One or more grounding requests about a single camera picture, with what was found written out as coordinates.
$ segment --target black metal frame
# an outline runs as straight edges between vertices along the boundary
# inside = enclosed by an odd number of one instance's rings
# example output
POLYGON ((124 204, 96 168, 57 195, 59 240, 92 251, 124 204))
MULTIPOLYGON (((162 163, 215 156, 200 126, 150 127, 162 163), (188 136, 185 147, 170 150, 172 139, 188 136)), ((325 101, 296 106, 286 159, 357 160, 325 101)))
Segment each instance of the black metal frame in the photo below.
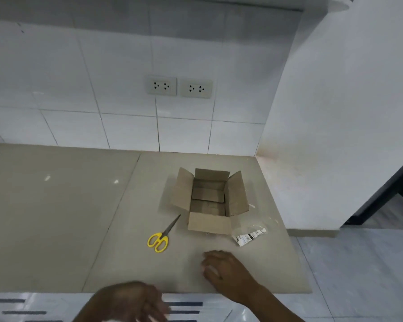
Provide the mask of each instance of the black metal frame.
POLYGON ((356 213, 351 216, 345 225, 362 225, 367 219, 381 209, 391 198, 400 192, 403 187, 403 166, 385 183, 356 213))

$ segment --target outlet cover plate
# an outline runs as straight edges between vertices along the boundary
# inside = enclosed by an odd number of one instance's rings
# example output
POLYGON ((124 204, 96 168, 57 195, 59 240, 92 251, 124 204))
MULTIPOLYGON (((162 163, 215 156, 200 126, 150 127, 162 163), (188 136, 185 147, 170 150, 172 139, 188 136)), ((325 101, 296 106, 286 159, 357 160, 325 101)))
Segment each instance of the outlet cover plate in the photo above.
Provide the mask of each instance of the outlet cover plate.
POLYGON ((213 85, 212 80, 180 79, 179 94, 182 97, 210 98, 213 85))
POLYGON ((176 78, 149 75, 146 77, 146 92, 152 95, 176 96, 176 78))

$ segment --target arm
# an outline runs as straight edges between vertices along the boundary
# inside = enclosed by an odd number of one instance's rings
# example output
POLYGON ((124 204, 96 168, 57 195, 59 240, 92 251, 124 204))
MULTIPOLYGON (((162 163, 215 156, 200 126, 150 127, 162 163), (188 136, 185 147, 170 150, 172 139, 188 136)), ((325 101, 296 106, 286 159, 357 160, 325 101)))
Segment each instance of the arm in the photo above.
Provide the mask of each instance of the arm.
POLYGON ((204 277, 219 293, 249 308, 260 322, 304 322, 256 282, 233 254, 210 251, 204 257, 204 277))
POLYGON ((167 322, 164 314, 168 306, 161 299, 161 292, 154 286, 133 281, 100 289, 90 298, 73 322, 167 322))

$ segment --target brown cardboard box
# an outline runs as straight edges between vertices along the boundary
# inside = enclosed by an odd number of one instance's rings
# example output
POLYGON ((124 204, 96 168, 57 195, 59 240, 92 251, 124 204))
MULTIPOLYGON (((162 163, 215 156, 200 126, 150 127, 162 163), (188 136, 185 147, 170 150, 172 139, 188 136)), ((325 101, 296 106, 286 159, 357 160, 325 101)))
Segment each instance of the brown cardboard box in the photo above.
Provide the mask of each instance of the brown cardboard box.
POLYGON ((249 210, 242 172, 179 168, 171 203, 189 212, 188 229, 231 235, 237 215, 249 210))

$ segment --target tile baseboard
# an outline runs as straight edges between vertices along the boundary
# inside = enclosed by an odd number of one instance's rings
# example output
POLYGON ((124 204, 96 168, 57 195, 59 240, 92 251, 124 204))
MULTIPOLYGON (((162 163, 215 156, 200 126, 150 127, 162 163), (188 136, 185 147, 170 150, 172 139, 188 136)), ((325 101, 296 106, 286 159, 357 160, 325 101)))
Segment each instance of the tile baseboard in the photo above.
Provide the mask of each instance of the tile baseboard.
POLYGON ((336 237, 339 230, 328 229, 287 229, 290 237, 336 237))

